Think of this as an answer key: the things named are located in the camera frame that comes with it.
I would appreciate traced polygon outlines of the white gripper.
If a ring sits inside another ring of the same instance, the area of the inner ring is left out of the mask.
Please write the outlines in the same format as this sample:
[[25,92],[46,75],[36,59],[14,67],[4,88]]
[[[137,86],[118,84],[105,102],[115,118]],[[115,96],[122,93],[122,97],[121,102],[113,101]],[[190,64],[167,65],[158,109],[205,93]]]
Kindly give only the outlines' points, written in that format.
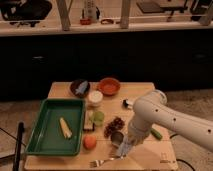
[[141,144],[145,139],[143,131],[129,129],[127,133],[127,142],[133,146]]

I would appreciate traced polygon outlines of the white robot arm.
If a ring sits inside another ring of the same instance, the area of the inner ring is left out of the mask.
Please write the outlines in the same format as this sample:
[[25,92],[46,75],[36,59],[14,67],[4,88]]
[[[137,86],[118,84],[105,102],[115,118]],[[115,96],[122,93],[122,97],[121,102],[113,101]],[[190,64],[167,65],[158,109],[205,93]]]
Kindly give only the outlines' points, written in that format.
[[213,152],[213,121],[178,112],[166,104],[167,97],[160,90],[136,99],[134,115],[128,124],[127,141],[134,145],[143,142],[152,125],[157,124]]

